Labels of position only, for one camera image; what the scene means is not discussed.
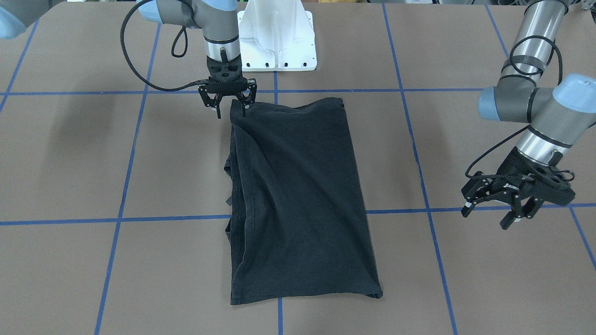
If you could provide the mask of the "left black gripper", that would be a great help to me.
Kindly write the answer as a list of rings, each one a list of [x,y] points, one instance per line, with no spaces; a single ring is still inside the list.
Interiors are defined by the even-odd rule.
[[[509,205],[508,214],[501,220],[501,228],[507,230],[514,222],[533,219],[544,203],[568,205],[576,195],[570,185],[575,174],[557,168],[561,158],[561,153],[555,153],[543,165],[513,148],[496,174],[466,171],[468,182],[461,189],[466,200],[462,216],[467,218],[478,203],[499,201]]]

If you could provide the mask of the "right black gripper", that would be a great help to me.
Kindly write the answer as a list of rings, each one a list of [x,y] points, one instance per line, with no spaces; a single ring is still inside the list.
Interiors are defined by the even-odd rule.
[[[246,79],[242,73],[241,59],[232,59],[227,62],[207,59],[207,69],[210,72],[208,79],[199,81],[198,91],[203,104],[216,112],[221,119],[222,97],[237,97],[241,104],[241,114],[246,116],[247,109],[256,99],[256,80]]]

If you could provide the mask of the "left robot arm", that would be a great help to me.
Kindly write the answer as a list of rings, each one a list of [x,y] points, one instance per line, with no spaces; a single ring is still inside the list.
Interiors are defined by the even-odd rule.
[[[508,229],[523,218],[533,218],[545,202],[566,206],[575,198],[570,186],[574,173],[566,178],[566,170],[557,165],[595,125],[595,79],[560,75],[556,87],[538,86],[553,55],[562,61],[555,37],[571,4],[570,0],[528,2],[497,85],[479,96],[481,117],[524,123],[524,128],[496,173],[466,171],[462,216],[477,204],[499,201],[510,207],[500,222],[502,229]]]

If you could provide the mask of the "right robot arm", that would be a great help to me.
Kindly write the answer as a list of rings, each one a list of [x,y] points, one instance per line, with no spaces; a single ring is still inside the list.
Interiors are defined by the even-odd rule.
[[[206,51],[207,79],[200,79],[180,87],[155,85],[134,67],[126,48],[125,32],[134,13],[147,21],[179,26],[178,36],[187,37],[187,30],[202,30]],[[221,114],[221,101],[235,97],[243,116],[255,103],[257,83],[245,78],[241,59],[240,32],[237,22],[236,0],[137,0],[122,21],[119,38],[126,63],[133,74],[155,90],[172,93],[196,87],[203,104]]]

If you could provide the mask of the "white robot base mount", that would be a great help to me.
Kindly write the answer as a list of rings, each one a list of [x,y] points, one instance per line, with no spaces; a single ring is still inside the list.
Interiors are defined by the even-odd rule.
[[[237,12],[245,72],[317,68],[313,15],[300,0],[250,0]]]

